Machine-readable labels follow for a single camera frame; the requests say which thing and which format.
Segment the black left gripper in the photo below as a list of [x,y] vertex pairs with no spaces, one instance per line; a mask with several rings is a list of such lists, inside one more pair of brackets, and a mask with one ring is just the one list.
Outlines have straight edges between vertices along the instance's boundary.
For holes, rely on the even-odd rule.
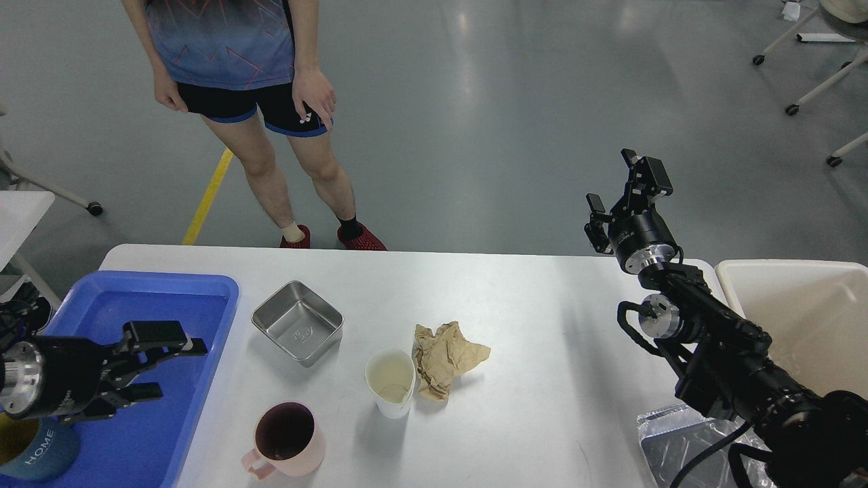
[[93,422],[137,403],[158,401],[158,383],[100,391],[103,380],[133,380],[176,357],[208,354],[179,321],[128,321],[115,345],[87,338],[30,338],[2,354],[2,411],[13,420],[56,417]]

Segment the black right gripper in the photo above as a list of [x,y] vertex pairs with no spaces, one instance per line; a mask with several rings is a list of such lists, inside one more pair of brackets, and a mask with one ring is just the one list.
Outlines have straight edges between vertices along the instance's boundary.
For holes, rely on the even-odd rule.
[[629,168],[621,210],[639,213],[607,213],[601,197],[586,194],[589,222],[584,232],[596,253],[614,254],[624,272],[638,275],[648,266],[670,262],[678,245],[666,222],[655,210],[659,198],[670,197],[675,189],[663,161],[640,157],[638,152],[623,148],[621,157]]

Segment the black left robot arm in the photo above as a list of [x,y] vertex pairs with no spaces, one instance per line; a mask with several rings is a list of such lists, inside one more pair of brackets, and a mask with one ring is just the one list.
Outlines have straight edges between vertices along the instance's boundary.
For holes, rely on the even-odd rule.
[[208,347],[179,321],[128,321],[121,339],[100,345],[81,336],[2,333],[2,412],[13,420],[52,418],[60,424],[108,420],[133,405],[158,401],[156,382],[138,377],[177,357],[201,357]]

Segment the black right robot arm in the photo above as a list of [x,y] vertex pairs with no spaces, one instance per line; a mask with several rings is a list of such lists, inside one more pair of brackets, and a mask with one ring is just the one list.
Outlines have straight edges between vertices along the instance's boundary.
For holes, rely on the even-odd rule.
[[673,194],[663,162],[624,148],[629,169],[623,197],[605,210],[586,195],[584,232],[595,252],[613,254],[649,291],[640,303],[620,302],[621,330],[646,352],[666,359],[677,375],[675,396],[710,419],[743,420],[692,458],[671,482],[719,450],[732,479],[749,487],[744,458],[765,466],[778,487],[865,487],[866,400],[849,391],[816,395],[769,358],[772,338],[713,296],[655,203]]

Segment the person's right hand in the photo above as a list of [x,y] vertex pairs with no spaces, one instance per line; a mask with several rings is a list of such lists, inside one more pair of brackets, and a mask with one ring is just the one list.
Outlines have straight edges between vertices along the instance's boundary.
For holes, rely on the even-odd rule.
[[178,90],[178,84],[170,77],[167,69],[162,64],[152,65],[154,77],[154,96],[156,102],[173,111],[189,113],[186,102]]

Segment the person's left hand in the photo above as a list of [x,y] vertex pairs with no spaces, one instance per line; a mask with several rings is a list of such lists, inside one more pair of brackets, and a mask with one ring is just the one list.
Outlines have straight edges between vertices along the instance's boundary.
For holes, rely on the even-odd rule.
[[292,79],[292,101],[301,123],[310,123],[313,114],[332,131],[337,106],[334,86],[317,66],[298,66]]

